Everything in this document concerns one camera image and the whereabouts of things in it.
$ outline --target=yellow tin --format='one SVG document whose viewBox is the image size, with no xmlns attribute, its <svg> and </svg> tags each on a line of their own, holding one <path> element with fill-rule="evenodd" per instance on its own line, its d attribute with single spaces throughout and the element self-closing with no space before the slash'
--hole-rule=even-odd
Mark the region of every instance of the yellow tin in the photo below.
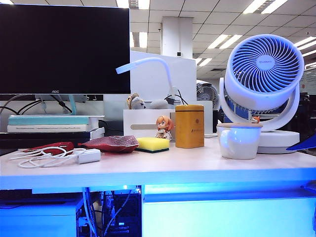
<svg viewBox="0 0 316 237">
<path fill-rule="evenodd" d="M 204 106 L 177 105 L 175 111 L 176 147 L 203 147 Z"/>
</svg>

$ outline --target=fluorescent light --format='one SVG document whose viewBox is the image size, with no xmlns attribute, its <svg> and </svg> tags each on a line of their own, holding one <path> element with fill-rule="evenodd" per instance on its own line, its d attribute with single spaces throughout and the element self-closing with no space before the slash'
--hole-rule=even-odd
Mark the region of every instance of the fluorescent light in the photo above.
<svg viewBox="0 0 316 237">
<path fill-rule="evenodd" d="M 196 58 L 196 64 L 198 64 L 201 60 L 202 58 Z"/>
<path fill-rule="evenodd" d="M 147 48 L 147 32 L 139 33 L 139 46 L 141 48 Z"/>
<path fill-rule="evenodd" d="M 118 7 L 129 8 L 128 0 L 117 0 Z"/>
<path fill-rule="evenodd" d="M 302 56 L 305 57 L 305 56 L 311 55 L 311 54 L 313 54 L 313 53 L 316 53 L 316 50 L 313 50 L 313 51 L 311 51 L 311 52 L 304 53 L 304 54 L 302 54 Z"/>
<path fill-rule="evenodd" d="M 233 37 L 231 37 L 229 40 L 227 40 L 222 46 L 220 46 L 220 49 L 223 48 L 228 48 L 229 46 L 231 46 L 233 43 L 235 43 L 240 37 L 242 37 L 242 35 L 234 35 Z"/>
<path fill-rule="evenodd" d="M 302 49 L 304 49 L 304 48 L 311 47 L 311 46 L 313 46 L 313 45 L 315 45 L 315 44 L 316 44 L 316 40 L 313 41 L 313 42 L 307 43 L 306 45 L 303 45 L 303 46 L 299 47 L 298 49 L 299 49 L 299 50 L 302 50 Z"/>
<path fill-rule="evenodd" d="M 135 47 L 133 33 L 129 33 L 129 47 Z"/>
<path fill-rule="evenodd" d="M 10 0 L 0 0 L 0 3 L 3 3 L 3 4 L 10 4 L 10 5 L 13 4 L 13 2 L 11 2 Z"/>
<path fill-rule="evenodd" d="M 253 13 L 257 10 L 266 0 L 253 0 L 253 2 L 243 11 L 243 14 Z"/>
<path fill-rule="evenodd" d="M 148 10 L 149 9 L 149 0 L 138 0 L 138 9 Z"/>
<path fill-rule="evenodd" d="M 264 9 L 261 14 L 270 14 L 282 6 L 287 0 L 275 0 L 266 9 Z"/>
<path fill-rule="evenodd" d="M 306 68 L 306 67 L 309 67 L 309 66 L 312 66 L 312 65 L 316 65 L 316 62 L 306 64 L 306 65 L 305 65 L 305 68 Z"/>
<path fill-rule="evenodd" d="M 203 66 L 205 66 L 206 64 L 208 64 L 209 61 L 211 61 L 211 60 L 212 60 L 211 58 L 206 58 L 206 59 L 204 59 L 203 62 L 201 62 L 201 63 L 199 64 L 199 66 L 203 67 Z"/>
<path fill-rule="evenodd" d="M 304 40 L 298 41 L 298 42 L 295 43 L 294 45 L 297 47 L 297 46 L 300 46 L 300 45 L 302 45 L 302 44 L 305 44 L 305 43 L 307 43 L 307 42 L 309 42 L 309 41 L 312 41 L 313 39 L 316 39 L 316 37 L 310 36 L 310 37 L 308 37 L 308 38 L 306 38 L 306 39 L 304 39 Z"/>
<path fill-rule="evenodd" d="M 217 39 L 213 43 L 209 45 L 208 48 L 215 48 L 217 45 L 223 42 L 223 40 L 226 39 L 227 36 L 228 35 L 220 35 L 219 37 L 217 37 Z"/>
</svg>

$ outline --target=white fan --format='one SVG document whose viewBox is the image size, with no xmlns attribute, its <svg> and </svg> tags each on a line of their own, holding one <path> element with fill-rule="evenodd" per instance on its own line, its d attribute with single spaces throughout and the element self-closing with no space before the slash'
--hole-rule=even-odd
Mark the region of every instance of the white fan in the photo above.
<svg viewBox="0 0 316 237">
<path fill-rule="evenodd" d="M 299 133 L 275 129 L 295 115 L 303 71 L 301 52 L 280 36 L 252 36 L 232 50 L 219 94 L 222 109 L 232 122 L 247 120 L 229 108 L 224 89 L 230 100 L 251 111 L 272 111 L 287 102 L 277 117 L 262 122 L 259 153 L 288 153 L 285 149 L 299 142 Z"/>
<path fill-rule="evenodd" d="M 210 100 L 213 102 L 213 109 L 219 110 L 217 89 L 209 82 L 197 80 L 197 100 Z"/>
</svg>

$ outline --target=wooden lid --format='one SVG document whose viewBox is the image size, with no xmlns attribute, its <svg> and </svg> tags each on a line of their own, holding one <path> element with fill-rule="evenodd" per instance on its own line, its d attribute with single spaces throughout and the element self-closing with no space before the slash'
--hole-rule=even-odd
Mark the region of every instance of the wooden lid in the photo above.
<svg viewBox="0 0 316 237">
<path fill-rule="evenodd" d="M 176 111 L 204 111 L 203 105 L 177 105 Z"/>
<path fill-rule="evenodd" d="M 254 128 L 254 127 L 262 127 L 261 123 L 250 123 L 250 122 L 227 122 L 227 123 L 219 123 L 217 127 L 234 127 L 234 128 Z"/>
</svg>

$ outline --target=white column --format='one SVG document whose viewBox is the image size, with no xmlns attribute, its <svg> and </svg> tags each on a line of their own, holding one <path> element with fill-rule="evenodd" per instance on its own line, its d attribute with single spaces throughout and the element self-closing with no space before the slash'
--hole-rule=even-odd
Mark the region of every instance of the white column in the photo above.
<svg viewBox="0 0 316 237">
<path fill-rule="evenodd" d="M 192 23 L 189 17 L 162 18 L 161 55 L 192 59 Z"/>
</svg>

